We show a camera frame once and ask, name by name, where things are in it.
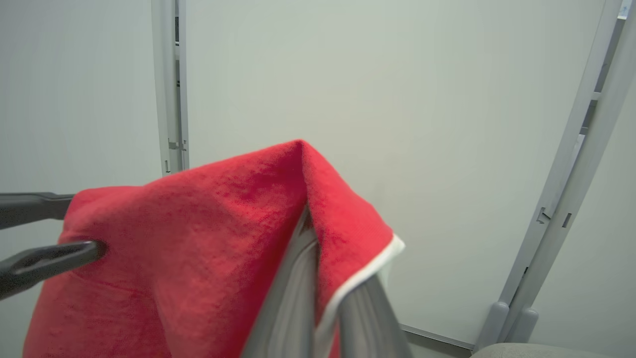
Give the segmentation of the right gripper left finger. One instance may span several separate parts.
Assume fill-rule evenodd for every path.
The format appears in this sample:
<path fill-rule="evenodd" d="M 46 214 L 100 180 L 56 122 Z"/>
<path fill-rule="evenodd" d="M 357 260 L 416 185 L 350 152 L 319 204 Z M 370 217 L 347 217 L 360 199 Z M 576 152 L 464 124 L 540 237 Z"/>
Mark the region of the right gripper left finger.
<path fill-rule="evenodd" d="M 318 239 L 304 208 L 241 358 L 313 358 Z"/>

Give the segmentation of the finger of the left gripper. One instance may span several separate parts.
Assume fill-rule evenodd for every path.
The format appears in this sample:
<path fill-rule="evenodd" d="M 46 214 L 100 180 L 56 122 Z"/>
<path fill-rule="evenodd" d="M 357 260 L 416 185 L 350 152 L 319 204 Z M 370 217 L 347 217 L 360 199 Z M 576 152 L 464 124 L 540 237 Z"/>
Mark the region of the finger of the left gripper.
<path fill-rule="evenodd" d="M 98 241 L 71 242 L 24 250 L 0 261 L 0 301 L 64 272 L 100 260 L 107 245 Z"/>
<path fill-rule="evenodd" d="M 0 229 L 47 219 L 63 220 L 73 194 L 0 193 Z"/>

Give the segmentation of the red garment with white trim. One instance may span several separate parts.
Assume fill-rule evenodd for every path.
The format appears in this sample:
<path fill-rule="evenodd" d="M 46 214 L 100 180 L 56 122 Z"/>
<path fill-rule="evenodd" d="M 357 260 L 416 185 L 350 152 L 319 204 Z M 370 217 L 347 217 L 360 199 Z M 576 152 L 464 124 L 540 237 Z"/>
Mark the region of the red garment with white trim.
<path fill-rule="evenodd" d="M 337 309 L 405 247 L 303 140 L 75 195 L 59 243 L 105 256 L 43 284 L 23 358 L 239 358 L 298 221 L 318 239 L 316 358 Z"/>

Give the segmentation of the grey partition post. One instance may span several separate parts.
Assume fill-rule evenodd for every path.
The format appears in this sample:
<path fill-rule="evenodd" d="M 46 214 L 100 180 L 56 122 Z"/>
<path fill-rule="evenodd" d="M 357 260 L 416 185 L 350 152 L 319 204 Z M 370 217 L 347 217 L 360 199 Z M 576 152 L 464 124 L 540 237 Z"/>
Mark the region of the grey partition post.
<path fill-rule="evenodd" d="M 548 180 L 471 358 L 508 346 L 634 356 L 636 0 L 611 0 Z"/>
<path fill-rule="evenodd" d="M 182 119 L 179 0 L 151 0 L 159 153 L 163 176 L 188 169 L 187 122 Z"/>

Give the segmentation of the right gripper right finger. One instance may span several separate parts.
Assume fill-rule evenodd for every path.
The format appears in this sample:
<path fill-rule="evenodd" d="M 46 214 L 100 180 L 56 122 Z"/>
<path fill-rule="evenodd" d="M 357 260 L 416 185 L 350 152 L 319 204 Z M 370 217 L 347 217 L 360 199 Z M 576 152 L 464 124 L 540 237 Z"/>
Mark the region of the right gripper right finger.
<path fill-rule="evenodd" d="M 340 358 L 413 358 L 377 275 L 341 302 Z"/>

